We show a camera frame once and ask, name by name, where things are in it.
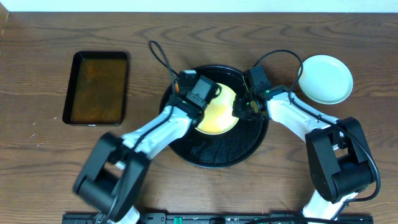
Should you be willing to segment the orange green sponge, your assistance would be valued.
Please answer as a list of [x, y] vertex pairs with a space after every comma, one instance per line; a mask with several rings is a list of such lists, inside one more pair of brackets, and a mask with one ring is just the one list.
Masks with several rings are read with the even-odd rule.
[[174, 83], [174, 90], [175, 90], [176, 94], [179, 93], [180, 90], [179, 90], [178, 82], [175, 82], [175, 83]]

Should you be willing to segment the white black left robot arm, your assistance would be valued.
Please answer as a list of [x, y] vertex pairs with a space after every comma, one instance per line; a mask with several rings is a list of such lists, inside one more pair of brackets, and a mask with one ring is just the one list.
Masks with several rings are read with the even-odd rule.
[[99, 211], [97, 222], [138, 221], [134, 204], [151, 161], [202, 121], [219, 91], [217, 83], [196, 71], [182, 71], [158, 117], [120, 137], [106, 133], [99, 138], [73, 185], [77, 196]]

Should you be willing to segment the light green plate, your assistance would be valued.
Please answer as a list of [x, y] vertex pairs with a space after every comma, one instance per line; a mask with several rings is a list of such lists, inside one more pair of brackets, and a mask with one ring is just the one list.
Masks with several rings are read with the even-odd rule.
[[350, 96], [354, 85], [349, 68], [329, 55], [306, 59], [298, 84], [309, 99], [324, 105], [341, 103]]

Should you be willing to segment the yellow plate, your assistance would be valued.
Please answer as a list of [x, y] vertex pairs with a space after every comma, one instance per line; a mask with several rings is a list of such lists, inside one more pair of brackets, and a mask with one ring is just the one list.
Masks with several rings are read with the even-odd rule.
[[201, 123], [195, 128], [203, 134], [218, 135], [232, 129], [239, 118], [232, 115], [236, 93], [228, 86], [218, 83], [220, 94], [213, 98], [205, 110]]

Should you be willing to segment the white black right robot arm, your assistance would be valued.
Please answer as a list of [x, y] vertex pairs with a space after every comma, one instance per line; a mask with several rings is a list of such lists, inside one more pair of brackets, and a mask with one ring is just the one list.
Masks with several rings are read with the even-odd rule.
[[363, 129], [352, 117], [322, 114], [284, 86], [261, 93], [249, 90], [236, 96], [233, 116], [246, 120], [271, 119], [291, 130], [307, 147], [315, 192], [303, 209], [309, 218], [336, 220], [348, 203], [357, 199], [379, 173]]

